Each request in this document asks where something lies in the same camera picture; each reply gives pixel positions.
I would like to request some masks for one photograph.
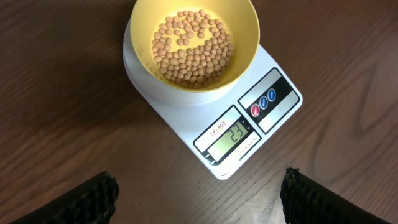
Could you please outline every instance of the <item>bowl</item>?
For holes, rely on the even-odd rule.
[[[204,9],[212,19],[224,23],[227,33],[232,35],[234,55],[219,82],[200,89],[184,88],[163,77],[154,60],[152,41],[159,24],[166,23],[167,16],[176,16],[180,11],[198,12],[200,9]],[[148,72],[166,85],[191,92],[215,91],[234,85],[254,60],[260,40],[259,21],[250,0],[137,0],[132,11],[130,30],[134,50]],[[173,39],[171,52],[204,45],[205,40],[213,37],[207,28],[204,39],[198,38],[195,33],[189,46],[178,46],[176,40],[179,37],[174,34],[163,36]]]

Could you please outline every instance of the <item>digital scale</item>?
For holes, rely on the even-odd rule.
[[[231,177],[303,103],[301,93],[261,46],[236,84],[216,93],[178,90],[149,74],[132,47],[130,23],[123,59],[138,92],[220,180]],[[195,96],[205,100],[190,103]],[[173,101],[178,97],[180,104]]]

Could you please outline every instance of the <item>display panel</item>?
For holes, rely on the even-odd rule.
[[[247,135],[248,131],[240,121],[237,121],[230,127],[224,135],[222,135],[217,142],[212,145],[208,152],[213,159],[218,161],[221,159],[232,147],[234,147],[242,138]]]

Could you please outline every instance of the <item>tabletop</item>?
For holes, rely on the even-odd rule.
[[[0,223],[102,170],[111,223],[284,223],[285,168],[398,222],[398,1],[253,0],[302,107],[217,180],[129,81],[134,1],[0,1]]]

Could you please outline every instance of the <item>brown wooden surface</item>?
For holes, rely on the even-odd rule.
[[[303,106],[216,180],[131,85],[134,1],[0,1],[0,223],[102,170],[111,223],[283,223],[284,169],[398,223],[398,1],[254,1]]]

